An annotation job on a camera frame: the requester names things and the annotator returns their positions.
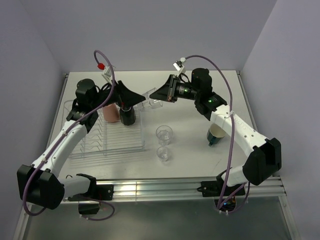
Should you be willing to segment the black ceramic mug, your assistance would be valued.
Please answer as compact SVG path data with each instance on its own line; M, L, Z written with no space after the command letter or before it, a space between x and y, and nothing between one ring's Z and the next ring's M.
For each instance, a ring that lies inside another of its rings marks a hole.
M136 114L133 107L121 107L119 115L121 123L125 126L131 126L136 122Z

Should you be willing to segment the pink plastic cup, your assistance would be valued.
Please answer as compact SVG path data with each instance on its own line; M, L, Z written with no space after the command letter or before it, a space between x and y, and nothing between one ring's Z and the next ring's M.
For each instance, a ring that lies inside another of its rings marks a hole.
M108 123L115 123L120 120L120 113L115 103L102 108L104 120Z

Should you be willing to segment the teal ceramic mug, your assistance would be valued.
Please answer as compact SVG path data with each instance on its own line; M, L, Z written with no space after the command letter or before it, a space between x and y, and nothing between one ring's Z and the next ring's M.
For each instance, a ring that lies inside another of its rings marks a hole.
M217 124L212 124L206 134L208 145L211 147L216 145L221 139L226 136L226 132Z

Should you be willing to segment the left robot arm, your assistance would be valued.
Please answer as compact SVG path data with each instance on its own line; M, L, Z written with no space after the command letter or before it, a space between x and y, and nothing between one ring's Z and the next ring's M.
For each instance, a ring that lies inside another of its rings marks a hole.
M61 169L77 144L91 131L99 114L98 110L117 104L123 125L135 122L134 106L145 101L145 97L129 90L122 81L112 80L99 88L92 79L85 78L76 85L76 98L66 121L53 142L32 164L21 165L17 181L24 211L30 216L28 203L41 206L43 210L56 209L63 199L80 195L91 200L98 193L97 179L78 173L60 180Z

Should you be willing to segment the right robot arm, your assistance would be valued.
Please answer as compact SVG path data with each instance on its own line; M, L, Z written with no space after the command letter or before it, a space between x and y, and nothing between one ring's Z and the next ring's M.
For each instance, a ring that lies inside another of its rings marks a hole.
M258 133L231 110L230 104L213 91L210 71L196 68L190 82L181 82L171 74L165 84L150 95L151 99L174 103L179 98L192 100L197 111L220 127L240 146L247 156L242 166L221 174L217 191L229 194L235 185L251 183L260 185L282 167L281 143Z

